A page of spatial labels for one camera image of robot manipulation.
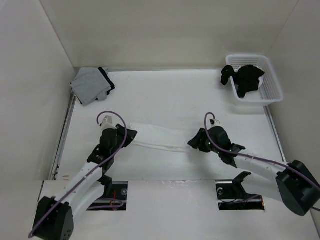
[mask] white towel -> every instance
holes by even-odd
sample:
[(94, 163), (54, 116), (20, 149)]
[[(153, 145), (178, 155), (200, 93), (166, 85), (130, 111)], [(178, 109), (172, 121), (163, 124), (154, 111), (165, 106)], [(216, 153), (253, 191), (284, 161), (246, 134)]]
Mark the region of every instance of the white towel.
[(129, 129), (138, 132), (132, 144), (177, 153), (186, 152), (190, 148), (188, 142), (198, 132), (142, 123), (130, 123)]

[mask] white plastic basket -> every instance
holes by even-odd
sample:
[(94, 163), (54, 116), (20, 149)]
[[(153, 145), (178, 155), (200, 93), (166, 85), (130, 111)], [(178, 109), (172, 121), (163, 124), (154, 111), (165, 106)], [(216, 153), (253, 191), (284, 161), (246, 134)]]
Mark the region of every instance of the white plastic basket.
[(281, 90), (278, 78), (273, 70), (269, 59), (262, 55), (235, 54), (228, 55), (226, 64), (231, 65), (236, 71), (239, 67), (253, 65), (265, 72), (262, 86), (258, 91), (251, 91), (245, 94), (244, 98), (239, 98), (237, 94), (238, 86), (230, 77), (233, 93), (235, 96), (235, 104), (239, 106), (267, 106), (275, 102), (281, 102), (284, 94)]

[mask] purple cable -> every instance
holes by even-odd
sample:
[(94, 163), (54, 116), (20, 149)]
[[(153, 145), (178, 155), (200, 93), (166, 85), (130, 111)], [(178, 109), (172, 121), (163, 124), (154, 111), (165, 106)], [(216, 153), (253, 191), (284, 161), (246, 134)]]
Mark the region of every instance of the purple cable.
[(313, 209), (313, 210), (316, 210), (316, 211), (320, 212), (320, 209), (319, 209), (319, 208), (316, 208), (316, 207), (314, 207), (314, 206), (312, 206), (312, 207), (311, 207), (311, 209)]
[(119, 202), (120, 204), (119, 205), (105, 205), (105, 206), (92, 206), (92, 207), (89, 207), (87, 210), (95, 210), (95, 209), (118, 209), (118, 208), (121, 208), (124, 203), (121, 201), (121, 200), (118, 200), (118, 199), (115, 199), (115, 198), (100, 198), (98, 200), (103, 200), (103, 201), (112, 201), (112, 202)]
[(241, 201), (230, 201), (230, 202), (226, 202), (226, 203), (228, 203), (228, 204), (242, 204), (242, 203), (248, 202), (249, 200), (255, 199), (256, 197), (259, 197), (259, 195), (254, 195), (252, 197), (249, 197), (249, 198), (247, 198), (245, 200), (241, 200)]
[(100, 112), (99, 115), (96, 117), (96, 122), (99, 125), (99, 117), (102, 114), (113, 114), (116, 115), (123, 123), (123, 127), (124, 127), (124, 139), (122, 141), (122, 143), (120, 144), (119, 148), (110, 156), (108, 157), (106, 160), (104, 160), (103, 162), (101, 162), (99, 165), (95, 166), (90, 172), (88, 172), (85, 177), (83, 177), (76, 185), (74, 185), (74, 187), (68, 191), (59, 201), (56, 202), (55, 205), (53, 205), (49, 211), (46, 212), (45, 215), (43, 215), (43, 217), (36, 223), (36, 225), (33, 227), (33, 229), (31, 230), (31, 232), (28, 235), (28, 239), (32, 238), (34, 236), (35, 231), (40, 227), (40, 225), (44, 222), (45, 219), (47, 219), (47, 217), (53, 212), (53, 210), (55, 210), (57, 208), (57, 206), (63, 201), (65, 200), (74, 190), (77, 189), (77, 187), (79, 187), (79, 185), (90, 175), (92, 174), (95, 170), (97, 170), (98, 168), (100, 168), (103, 164), (105, 164), (106, 162), (108, 162), (110, 159), (112, 159), (119, 151), (120, 149), (125, 145), (126, 139), (127, 139), (127, 134), (128, 134), (128, 130), (127, 130), (127, 125), (125, 123), (125, 120), (116, 112), (114, 111), (103, 111)]
[(278, 165), (278, 166), (281, 166), (281, 167), (284, 167), (285, 169), (288, 169), (290, 170), (291, 172), (297, 174), (299, 177), (301, 177), (302, 179), (304, 179), (306, 182), (308, 182), (311, 186), (313, 186), (314, 188), (316, 188), (319, 192), (320, 192), (320, 187), (315, 184), (313, 181), (311, 181), (308, 177), (306, 177), (305, 175), (303, 175), (301, 172), (295, 170), (294, 168), (288, 166), (288, 165), (285, 165), (285, 164), (282, 164), (280, 162), (277, 162), (277, 161), (272, 161), (272, 160), (268, 160), (268, 159), (265, 159), (265, 158), (262, 158), (262, 157), (257, 157), (257, 156), (251, 156), (251, 155), (248, 155), (248, 154), (243, 154), (243, 153), (240, 153), (240, 152), (233, 152), (233, 151), (228, 151), (228, 150), (225, 150), (221, 147), (219, 147), (210, 137), (209, 135), (209, 132), (208, 132), (208, 127), (207, 127), (207, 118), (208, 118), (208, 115), (212, 115), (214, 119), (216, 119), (216, 116), (212, 113), (212, 112), (207, 112), (204, 116), (204, 130), (205, 130), (205, 133), (206, 133), (206, 136), (208, 137), (209, 141), (213, 144), (213, 146), (215, 146), (219, 151), (221, 152), (224, 152), (224, 153), (227, 153), (227, 154), (233, 154), (233, 155), (236, 155), (236, 156), (242, 156), (242, 157), (245, 157), (245, 158), (251, 158), (251, 159), (254, 159), (254, 160), (258, 160), (258, 161), (261, 161), (261, 162), (265, 162), (265, 163), (269, 163), (269, 164), (275, 164), (275, 165)]

